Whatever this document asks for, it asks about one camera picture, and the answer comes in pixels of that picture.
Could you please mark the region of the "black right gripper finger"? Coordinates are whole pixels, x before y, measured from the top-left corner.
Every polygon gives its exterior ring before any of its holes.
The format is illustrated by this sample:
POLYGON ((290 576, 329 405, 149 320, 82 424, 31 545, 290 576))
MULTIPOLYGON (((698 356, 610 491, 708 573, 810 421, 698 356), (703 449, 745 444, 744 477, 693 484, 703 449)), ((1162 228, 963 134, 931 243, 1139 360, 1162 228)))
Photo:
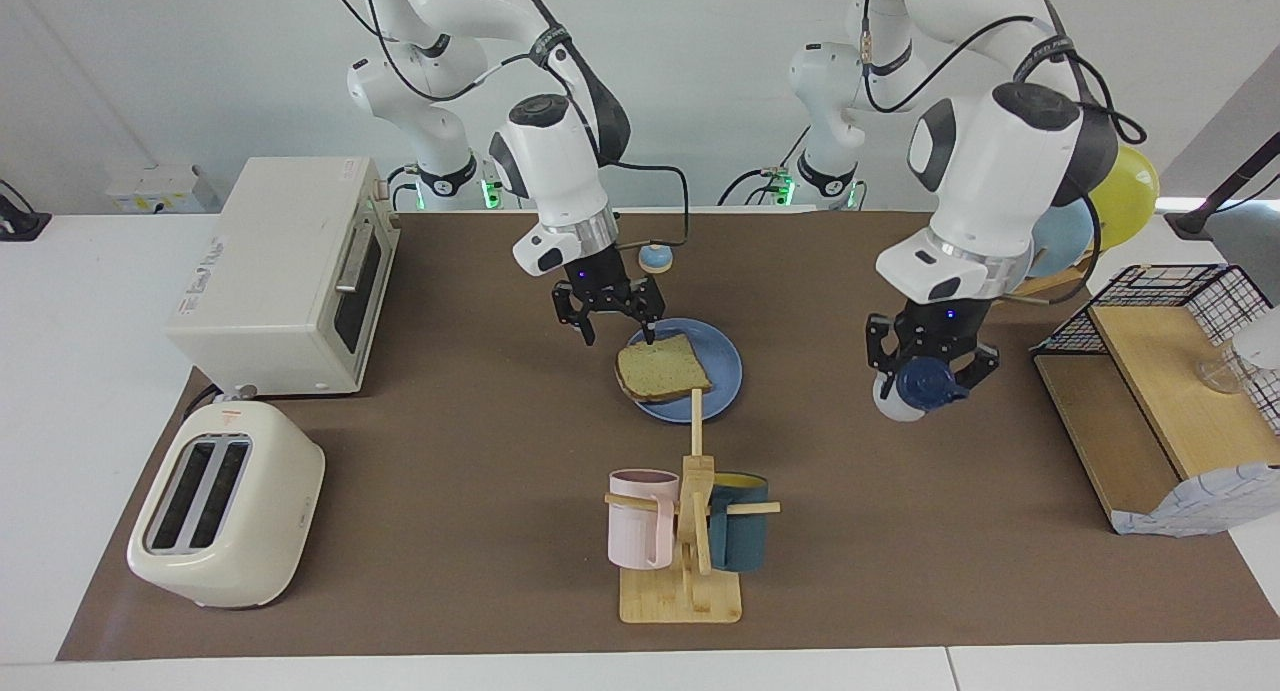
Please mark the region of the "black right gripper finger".
POLYGON ((636 278, 628 289, 627 317, 640 322, 644 343, 652 346, 657 340, 657 322, 666 314, 666 299, 653 275, 636 278))
POLYGON ((589 316, 596 305, 598 290, 573 287, 571 282, 556 282, 552 299, 557 319, 562 325, 576 328, 586 346, 594 346, 596 335, 589 316))

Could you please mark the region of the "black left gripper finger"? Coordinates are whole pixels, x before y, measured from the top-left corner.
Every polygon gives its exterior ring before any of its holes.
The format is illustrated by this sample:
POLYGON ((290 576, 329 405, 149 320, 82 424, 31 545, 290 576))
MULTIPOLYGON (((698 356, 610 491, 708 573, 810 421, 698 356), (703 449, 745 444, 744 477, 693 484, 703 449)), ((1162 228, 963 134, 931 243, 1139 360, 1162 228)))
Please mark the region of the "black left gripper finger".
POLYGON ((883 314, 869 314, 865 322, 867 362, 876 372, 893 377, 897 372, 896 352, 884 348, 884 340, 893 334, 893 321, 883 314))
POLYGON ((996 346, 984 343, 960 343, 957 357, 970 354, 970 360, 963 369, 954 372, 955 384, 963 392, 972 392, 984 377, 989 376, 1000 367, 1001 357, 996 346))

